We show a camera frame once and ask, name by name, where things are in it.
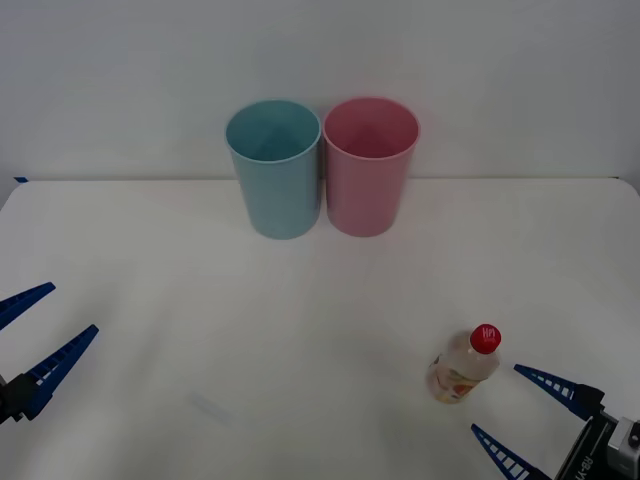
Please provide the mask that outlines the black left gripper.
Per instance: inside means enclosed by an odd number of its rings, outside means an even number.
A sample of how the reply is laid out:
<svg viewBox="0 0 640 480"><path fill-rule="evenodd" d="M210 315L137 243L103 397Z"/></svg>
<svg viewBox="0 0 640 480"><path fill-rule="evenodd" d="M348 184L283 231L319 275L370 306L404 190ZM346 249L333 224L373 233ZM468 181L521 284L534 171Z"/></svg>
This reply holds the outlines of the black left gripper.
<svg viewBox="0 0 640 480"><path fill-rule="evenodd" d="M0 301L0 329L10 325L38 301L55 290L52 282L33 287ZM1 385L1 422L12 418L29 421L36 418L55 390L99 333L90 325L53 354L25 373Z"/></svg>

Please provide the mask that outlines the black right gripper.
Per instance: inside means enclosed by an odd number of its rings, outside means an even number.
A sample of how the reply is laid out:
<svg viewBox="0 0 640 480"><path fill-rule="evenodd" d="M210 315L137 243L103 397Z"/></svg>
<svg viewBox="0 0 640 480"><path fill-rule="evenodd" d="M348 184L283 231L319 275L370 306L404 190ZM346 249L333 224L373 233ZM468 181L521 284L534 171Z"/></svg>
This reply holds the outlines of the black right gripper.
<svg viewBox="0 0 640 480"><path fill-rule="evenodd" d="M581 420L588 421L603 410L604 393L595 387L521 364L516 364L514 370ZM590 419L580 432L555 480L617 479L618 474L609 467L607 460L608 440L616 425L616 421L608 418ZM550 480L549 476L509 450L477 424L471 425L471 431L507 480Z"/></svg>

